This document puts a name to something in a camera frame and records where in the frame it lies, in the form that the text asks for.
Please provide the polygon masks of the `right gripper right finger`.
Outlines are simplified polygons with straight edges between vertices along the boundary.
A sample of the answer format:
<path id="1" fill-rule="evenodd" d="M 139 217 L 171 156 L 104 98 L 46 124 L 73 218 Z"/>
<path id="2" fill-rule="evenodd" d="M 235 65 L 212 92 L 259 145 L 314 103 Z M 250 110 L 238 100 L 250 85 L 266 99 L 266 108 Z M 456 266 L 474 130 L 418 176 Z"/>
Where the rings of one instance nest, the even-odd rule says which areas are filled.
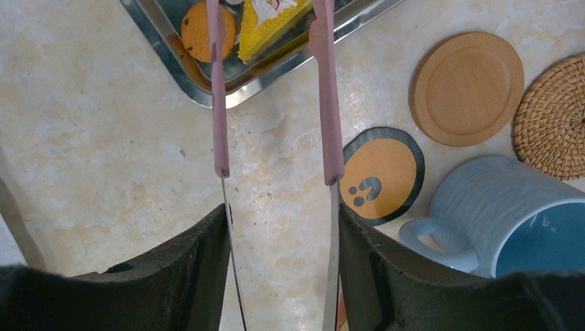
<path id="1" fill-rule="evenodd" d="M 340 275 L 350 330 L 583 330 L 584 275 L 485 279 L 447 268 L 339 208 Z"/>

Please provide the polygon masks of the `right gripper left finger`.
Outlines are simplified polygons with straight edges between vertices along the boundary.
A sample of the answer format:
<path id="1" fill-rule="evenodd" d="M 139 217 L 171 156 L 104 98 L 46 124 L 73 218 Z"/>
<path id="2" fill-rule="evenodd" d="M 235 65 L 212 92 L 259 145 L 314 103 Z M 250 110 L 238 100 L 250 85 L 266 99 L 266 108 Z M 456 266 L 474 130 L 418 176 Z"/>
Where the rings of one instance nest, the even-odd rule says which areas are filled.
<path id="1" fill-rule="evenodd" d="M 226 209 L 105 272 L 1 269 L 2 330 L 218 330 L 230 248 Z"/>

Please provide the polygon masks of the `pink handled tongs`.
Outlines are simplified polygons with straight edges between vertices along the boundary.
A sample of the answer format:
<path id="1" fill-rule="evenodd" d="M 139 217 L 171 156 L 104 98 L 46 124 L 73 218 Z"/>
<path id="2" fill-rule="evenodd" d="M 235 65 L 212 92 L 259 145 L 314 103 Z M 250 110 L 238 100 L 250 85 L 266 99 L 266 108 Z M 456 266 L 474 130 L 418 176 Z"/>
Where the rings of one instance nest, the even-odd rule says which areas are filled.
<path id="1" fill-rule="evenodd" d="M 334 3 L 314 1 L 316 18 L 310 25 L 309 48 L 318 65 L 319 118 L 323 146 L 324 182 L 330 188 L 331 230 L 323 330 L 337 329 L 339 303 L 339 183 L 344 175 L 344 155 L 337 94 L 334 51 Z M 226 38 L 224 15 L 218 1 L 207 1 L 208 40 L 212 86 L 212 137 L 214 169 L 225 180 L 230 175 L 226 122 L 226 81 L 221 55 Z"/>

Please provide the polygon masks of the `yellow triangular cake slice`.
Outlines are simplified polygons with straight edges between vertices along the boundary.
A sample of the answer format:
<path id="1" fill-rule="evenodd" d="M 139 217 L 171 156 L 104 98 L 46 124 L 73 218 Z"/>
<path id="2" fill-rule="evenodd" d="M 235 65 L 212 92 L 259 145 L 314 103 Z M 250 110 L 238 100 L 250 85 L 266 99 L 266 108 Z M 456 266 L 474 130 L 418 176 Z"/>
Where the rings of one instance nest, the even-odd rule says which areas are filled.
<path id="1" fill-rule="evenodd" d="M 249 64 L 294 28 L 312 8 L 311 0 L 245 0 L 238 57 Z"/>

